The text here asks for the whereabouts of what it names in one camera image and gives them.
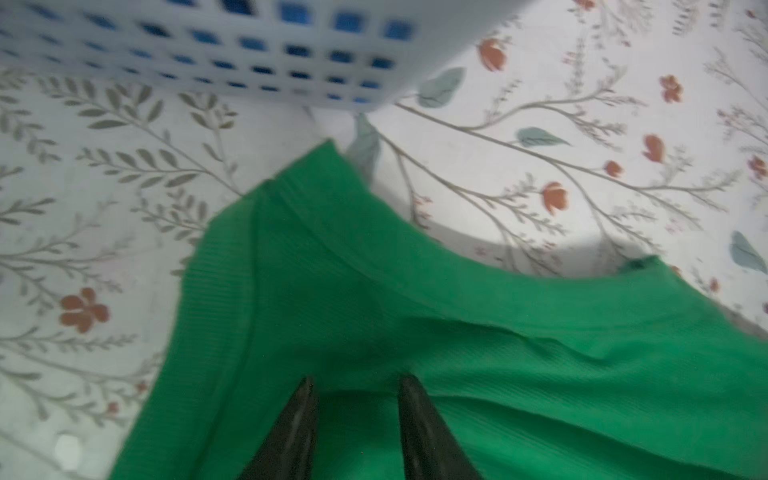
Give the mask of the green tank top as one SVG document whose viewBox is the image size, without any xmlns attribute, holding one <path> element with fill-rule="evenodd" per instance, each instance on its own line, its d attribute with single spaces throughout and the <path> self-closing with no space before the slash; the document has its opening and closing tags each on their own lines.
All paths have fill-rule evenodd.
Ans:
<svg viewBox="0 0 768 480">
<path fill-rule="evenodd" d="M 767 344 L 655 257 L 516 275 L 406 223 L 325 143 L 219 213 L 115 479 L 234 479 L 304 377 L 316 479 L 399 479 L 424 385 L 487 479 L 763 479 Z"/>
</svg>

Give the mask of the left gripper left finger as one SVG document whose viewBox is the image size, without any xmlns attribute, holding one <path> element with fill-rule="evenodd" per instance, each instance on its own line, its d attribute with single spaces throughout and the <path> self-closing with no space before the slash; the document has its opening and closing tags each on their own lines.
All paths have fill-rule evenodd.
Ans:
<svg viewBox="0 0 768 480">
<path fill-rule="evenodd" d="M 301 380 L 239 480 L 311 478 L 318 396 L 311 377 Z"/>
</svg>

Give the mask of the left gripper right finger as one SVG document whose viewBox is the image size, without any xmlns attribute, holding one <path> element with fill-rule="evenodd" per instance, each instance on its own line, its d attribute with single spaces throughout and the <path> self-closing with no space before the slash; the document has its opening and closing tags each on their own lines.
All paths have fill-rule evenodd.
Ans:
<svg viewBox="0 0 768 480">
<path fill-rule="evenodd" d="M 398 415 L 407 480 L 482 478 L 414 375 L 399 380 Z"/>
</svg>

